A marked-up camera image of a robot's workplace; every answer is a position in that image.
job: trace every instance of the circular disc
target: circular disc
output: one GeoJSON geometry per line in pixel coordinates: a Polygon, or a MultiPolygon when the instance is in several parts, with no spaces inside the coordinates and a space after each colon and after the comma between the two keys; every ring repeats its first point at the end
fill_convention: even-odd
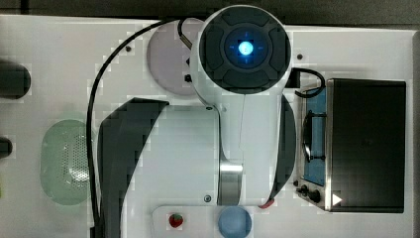
{"type": "MultiPolygon", "coordinates": [[[[184,81],[189,74],[189,48],[179,39],[178,21],[160,26],[152,35],[148,46],[148,66],[155,81],[162,88],[178,94],[193,95],[195,90],[191,83],[184,81]]],[[[182,33],[193,43],[203,22],[187,19],[182,24],[182,33]]]]}

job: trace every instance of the blue led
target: blue led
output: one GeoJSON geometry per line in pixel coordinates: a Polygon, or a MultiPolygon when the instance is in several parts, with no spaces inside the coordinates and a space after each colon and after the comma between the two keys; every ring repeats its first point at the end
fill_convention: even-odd
{"type": "Polygon", "coordinates": [[[239,52],[244,56],[251,54],[253,50],[253,44],[251,44],[250,42],[241,42],[239,44],[239,52]]]}

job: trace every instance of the white surface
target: white surface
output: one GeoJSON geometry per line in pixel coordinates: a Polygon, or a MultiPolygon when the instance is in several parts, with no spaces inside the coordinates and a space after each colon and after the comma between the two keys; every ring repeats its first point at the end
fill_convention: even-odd
{"type": "MultiPolygon", "coordinates": [[[[47,129],[58,120],[85,117],[88,93],[102,62],[119,43],[150,23],[0,16],[0,57],[23,63],[33,79],[30,93],[23,99],[0,100],[0,132],[12,140],[16,149],[11,157],[0,161],[1,238],[88,236],[88,227],[92,225],[89,202],[59,206],[47,198],[41,188],[41,141],[47,129]]],[[[402,214],[325,213],[297,197],[289,183],[273,207],[255,208],[252,214],[254,237],[412,237],[413,32],[287,29],[294,32],[293,58],[303,54],[302,64],[295,66],[316,69],[326,78],[406,80],[405,211],[402,214]]],[[[197,98],[174,96],[152,81],[144,61],[151,35],[139,37],[131,44],[130,53],[122,53],[123,56],[111,64],[98,91],[96,125],[135,95],[169,100],[172,105],[200,105],[197,98]]]]}
{"type": "Polygon", "coordinates": [[[217,205],[218,128],[217,112],[203,106],[162,110],[124,199],[122,237],[153,237],[152,213],[159,206],[217,205]]]}

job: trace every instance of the black wire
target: black wire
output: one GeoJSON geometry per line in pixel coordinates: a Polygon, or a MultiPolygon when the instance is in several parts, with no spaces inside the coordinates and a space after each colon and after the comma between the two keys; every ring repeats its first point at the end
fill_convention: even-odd
{"type": "Polygon", "coordinates": [[[180,37],[183,36],[183,33],[182,33],[182,24],[185,22],[185,20],[186,20],[186,18],[183,18],[183,19],[179,20],[178,26],[176,27],[176,29],[178,31],[178,35],[180,37]]]}
{"type": "Polygon", "coordinates": [[[303,94],[301,92],[295,91],[294,93],[296,95],[298,95],[300,97],[303,97],[303,98],[312,98],[312,97],[318,95],[319,93],[321,93],[322,90],[325,88],[325,78],[324,78],[324,76],[322,76],[321,73],[319,73],[315,70],[312,70],[312,69],[302,68],[302,67],[294,67],[292,70],[314,74],[317,77],[319,77],[319,79],[321,80],[321,86],[319,86],[318,90],[316,90],[315,92],[310,93],[310,94],[303,94]]]}
{"type": "Polygon", "coordinates": [[[182,24],[185,22],[186,19],[187,18],[182,18],[181,20],[179,20],[176,29],[178,31],[179,39],[191,50],[192,48],[191,41],[189,41],[189,39],[185,37],[185,35],[183,35],[182,33],[182,24]]]}
{"type": "Polygon", "coordinates": [[[114,57],[122,50],[128,43],[134,40],[139,35],[153,29],[159,27],[163,24],[175,21],[176,19],[166,19],[160,22],[151,24],[150,26],[139,30],[137,33],[133,34],[133,36],[129,37],[126,41],[124,41],[114,52],[109,56],[105,62],[102,64],[101,68],[99,69],[98,74],[96,75],[95,81],[93,82],[92,90],[90,91],[89,97],[89,104],[87,107],[87,119],[86,119],[86,145],[87,145],[87,162],[89,166],[89,180],[90,180],[90,198],[92,202],[92,211],[93,211],[93,220],[95,226],[100,224],[100,217],[99,217],[99,210],[98,210],[98,203],[97,203],[97,194],[96,194],[96,176],[95,176],[95,168],[93,163],[93,148],[92,148],[92,114],[93,114],[93,104],[95,102],[96,90],[98,89],[99,82],[101,80],[102,75],[104,74],[106,68],[114,59],[114,57]]]}

